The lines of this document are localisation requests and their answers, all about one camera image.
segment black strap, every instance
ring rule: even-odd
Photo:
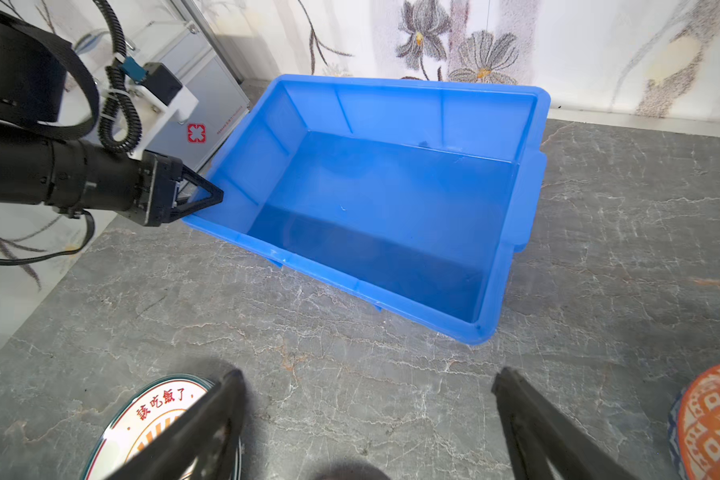
[[[77,140],[84,137],[94,129],[96,121],[99,119],[99,91],[96,89],[94,78],[90,75],[80,57],[72,50],[71,43],[33,25],[15,21],[12,18],[10,20],[11,22],[7,22],[9,26],[37,40],[61,63],[61,66],[77,81],[88,100],[88,106],[90,106],[90,118],[77,125],[55,127],[45,124],[30,124],[21,126],[36,134],[55,140]]]

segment bin handle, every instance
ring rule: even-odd
[[[525,248],[530,239],[546,167],[547,155],[539,151],[520,162],[501,235],[503,241],[515,245],[516,252]]]

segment coiled cable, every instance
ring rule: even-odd
[[[129,152],[136,148],[141,140],[141,120],[130,96],[125,91],[125,72],[120,68],[127,55],[125,34],[117,20],[114,10],[106,0],[94,0],[101,14],[104,16],[106,26],[112,37],[112,53],[115,58],[112,65],[106,67],[106,76],[110,81],[110,91],[107,94],[104,108],[99,119],[99,141],[105,149],[112,152]],[[117,111],[122,110],[126,121],[126,136],[123,140],[115,140],[112,129]]]

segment flower pattern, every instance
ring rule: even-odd
[[[494,42],[494,36],[480,30],[459,45],[458,52],[463,68],[450,72],[451,82],[472,82],[492,84],[518,84],[509,75],[500,73],[518,59],[517,49],[512,44],[518,38],[506,33]]]
[[[21,245],[19,242],[23,242],[25,240],[28,240],[35,235],[42,234],[49,228],[51,228],[56,222],[59,221],[61,218],[61,215],[57,216],[53,220],[51,220],[48,224],[40,228],[39,230],[36,230],[35,232],[32,232],[29,235],[22,236],[21,238],[14,238],[12,240],[9,240],[7,238],[3,238],[0,236],[0,254],[4,256],[7,259],[10,260],[18,260],[19,257],[16,256],[11,249],[16,250],[23,250],[25,252],[33,252],[33,253],[39,253],[42,254],[46,252],[46,250],[42,250],[40,248],[32,248],[30,246]],[[37,272],[34,271],[34,268],[32,268],[32,265],[19,265],[19,267],[28,274],[32,280],[34,280],[35,283],[38,284],[38,292],[43,289],[43,284],[40,282],[40,276]]]
[[[451,27],[451,19],[437,0],[416,0],[403,4],[403,20],[400,30],[409,35],[408,41],[397,47],[398,58],[405,58],[411,70],[424,72],[423,55],[435,60],[445,60],[445,47],[439,35]]]
[[[301,5],[302,10],[304,11],[304,15],[307,17],[307,22],[309,23],[309,61],[310,61],[310,74],[315,74],[315,48],[317,48],[317,53],[320,54],[320,59],[322,62],[328,66],[328,61],[326,60],[326,55],[322,52],[323,49],[328,50],[329,52],[333,52],[336,55],[341,55],[343,57],[351,57],[352,54],[340,52],[338,50],[335,50],[333,48],[330,48],[326,44],[318,38],[317,33],[315,32],[315,25],[312,24],[312,19],[309,17],[309,13],[307,12],[307,8],[302,3],[302,0],[296,0],[299,5]]]
[[[342,67],[339,64],[336,63],[329,63],[327,64],[323,70],[322,74],[326,77],[351,77],[352,74],[349,73],[349,71]]]

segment plate with chinese text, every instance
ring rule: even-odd
[[[192,375],[173,375],[156,380],[128,401],[104,430],[91,455],[83,480],[104,480],[144,450],[212,387],[208,380]],[[240,446],[232,479],[240,477]],[[190,466],[180,477],[188,479]]]

